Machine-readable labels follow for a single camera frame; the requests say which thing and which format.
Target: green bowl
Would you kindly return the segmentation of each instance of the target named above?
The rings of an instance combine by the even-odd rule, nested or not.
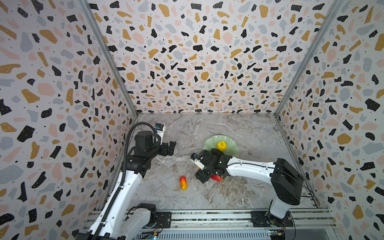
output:
[[[239,149],[237,148],[237,144],[234,140],[227,136],[223,135],[215,135],[210,138],[208,138],[204,143],[204,150],[211,150],[212,148],[217,149],[217,144],[220,141],[224,141],[227,144],[227,149],[224,151],[225,155],[230,155],[232,157],[239,156]]]

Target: light green plate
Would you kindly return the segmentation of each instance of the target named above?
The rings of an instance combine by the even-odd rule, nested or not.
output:
[[[208,138],[204,143],[204,150],[211,150],[212,148],[217,148],[217,144],[220,141],[224,141],[227,144],[227,149],[224,151],[225,155],[230,155],[232,157],[237,157],[239,155],[239,149],[237,144],[231,138],[223,135],[215,135]]]

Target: patterned backdrop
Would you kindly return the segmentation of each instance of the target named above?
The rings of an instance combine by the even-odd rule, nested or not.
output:
[[[0,7],[0,238],[74,239],[132,116],[75,1]]]
[[[138,112],[274,112],[333,1],[90,7]]]
[[[384,239],[384,1],[345,1],[278,117],[344,239]]]

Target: black mounting plate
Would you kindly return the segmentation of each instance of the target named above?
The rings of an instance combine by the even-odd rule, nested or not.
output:
[[[159,223],[157,228],[158,229],[170,228],[171,219],[172,219],[172,213],[171,212],[157,212],[156,220]]]
[[[266,216],[268,211],[252,211],[251,212],[251,222],[253,223],[253,227],[269,227],[270,225],[275,225],[276,227],[284,227],[284,222],[286,227],[293,227],[292,219],[290,218],[290,214],[287,212],[283,219],[274,219],[273,223],[270,222],[268,217]]]

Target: gray marble surface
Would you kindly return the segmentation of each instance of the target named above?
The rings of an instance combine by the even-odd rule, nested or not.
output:
[[[173,156],[157,156],[138,187],[129,208],[141,202],[156,204],[158,209],[265,209],[276,196],[265,182],[226,177],[222,182],[210,179],[202,184],[194,174],[197,166],[190,155],[199,153],[204,142],[214,135],[226,135],[238,145],[244,160],[257,162],[286,159],[294,166],[274,118],[267,115],[140,115],[139,122],[164,124],[164,141],[177,141]],[[137,130],[149,130],[137,127]],[[179,178],[186,177],[188,189],[180,189]],[[313,208],[303,197],[297,208]]]

